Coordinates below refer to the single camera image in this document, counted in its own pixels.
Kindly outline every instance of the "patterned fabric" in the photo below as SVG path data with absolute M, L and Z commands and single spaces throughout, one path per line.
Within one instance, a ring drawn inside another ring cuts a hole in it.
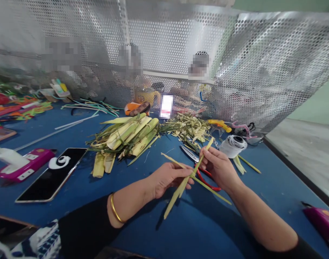
M 60 248 L 59 226 L 56 219 L 19 243 L 11 252 L 15 258 L 59 259 Z

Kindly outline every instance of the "plastic straw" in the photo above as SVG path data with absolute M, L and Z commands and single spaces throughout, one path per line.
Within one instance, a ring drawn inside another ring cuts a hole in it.
M 51 136 L 53 136 L 53 135 L 55 135 L 55 134 L 57 134 L 57 133 L 59 133 L 59 132 L 62 132 L 62 131 L 64 131 L 64 130 L 68 129 L 68 128 L 71 128 L 71 127 L 73 127 L 73 126 L 75 126 L 75 125 L 77 125 L 77 124 L 79 124 L 79 123 L 81 123 L 81 122 L 76 122 L 75 124 L 72 124 L 72 125 L 70 125 L 70 126 L 68 126 L 68 127 L 66 127 L 66 128 L 60 129 L 60 130 L 58 130 L 58 131 L 54 131 L 54 132 L 51 133 L 51 134 L 48 134 L 48 135 L 46 135 L 46 136 L 44 136 L 44 137 L 42 137 L 42 138 L 39 138 L 39 139 L 34 140 L 34 141 L 32 141 L 32 142 L 30 142 L 30 143 L 28 143 L 28 144 L 25 144 L 25 145 L 23 145 L 23 146 L 21 146 L 21 147 L 18 147 L 18 148 L 16 148 L 16 149 L 14 149 L 14 151 L 19 151 L 19 150 L 25 149 L 26 147 L 29 147 L 29 146 L 31 146 L 31 145 L 33 145 L 33 144 L 35 144 L 35 143 L 37 143 L 37 142 L 39 142 L 39 141 L 41 141 L 41 140 L 44 140 L 44 139 L 46 139 L 46 138 L 48 138 L 48 137 L 51 137 Z
M 66 126 L 69 126 L 69 125 L 75 124 L 75 123 L 77 123 L 77 122 L 82 122 L 82 121 L 85 121 L 85 120 L 87 120 L 87 119 L 91 119 L 91 118 L 96 117 L 96 116 L 98 116 L 98 114 L 93 115 L 93 116 L 90 116 L 90 117 L 87 117 L 87 118 L 85 118 L 85 119 L 81 119 L 81 120 L 79 120 L 79 121 L 71 122 L 71 123 L 69 123 L 69 124 L 66 124 L 66 125 L 63 125 L 63 126 L 57 127 L 57 128 L 55 128 L 55 130 L 58 130 L 58 129 L 64 128 L 64 127 L 66 127 Z

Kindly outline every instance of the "black smartphone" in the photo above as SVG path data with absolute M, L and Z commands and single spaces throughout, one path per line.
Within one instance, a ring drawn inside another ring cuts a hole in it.
M 47 168 L 17 199 L 16 203 L 36 203 L 49 202 L 75 170 L 82 157 L 85 155 L 86 148 L 68 148 L 57 159 L 69 157 L 68 163 L 63 166 L 57 166 L 57 169 Z

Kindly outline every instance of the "pink device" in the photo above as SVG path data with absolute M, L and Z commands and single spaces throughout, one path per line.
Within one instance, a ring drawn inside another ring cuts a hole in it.
M 34 172 L 39 170 L 53 157 L 55 157 L 55 154 L 48 149 L 34 149 L 24 156 L 29 163 L 17 170 L 12 170 L 10 165 L 5 166 L 0 169 L 0 178 L 14 182 L 22 182 Z
M 305 215 L 329 243 L 329 210 L 312 207 L 307 203 L 303 203 L 303 205 L 306 206 Z

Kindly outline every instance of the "person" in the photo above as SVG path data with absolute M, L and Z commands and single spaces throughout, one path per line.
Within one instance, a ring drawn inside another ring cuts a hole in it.
M 266 257 L 321 258 L 241 181 L 225 154 L 213 147 L 209 150 L 204 147 L 201 149 L 200 157 L 202 155 L 204 158 L 200 167 L 211 172 L 218 186 L 231 197 L 255 239 L 265 248 Z M 176 164 L 165 163 L 149 177 L 78 208 L 59 221 L 54 221 L 50 226 L 51 233 L 56 233 L 52 239 L 58 240 L 57 235 L 60 236 L 60 244 L 56 244 L 56 248 L 61 249 L 50 249 L 55 244 L 52 240 L 51 244 L 38 248 L 37 253 L 48 255 L 49 251 L 57 251 L 60 258 L 65 259 L 94 258 L 103 247 L 117 237 L 127 220 L 151 200 L 161 198 L 169 187 L 178 186 L 192 170 L 187 165 L 183 169 Z M 191 189 L 192 184 L 194 181 L 190 179 L 186 189 Z M 34 249 L 29 249 L 31 243 L 34 241 L 26 243 L 24 247 L 21 246 L 19 250 L 22 255 L 35 255 Z

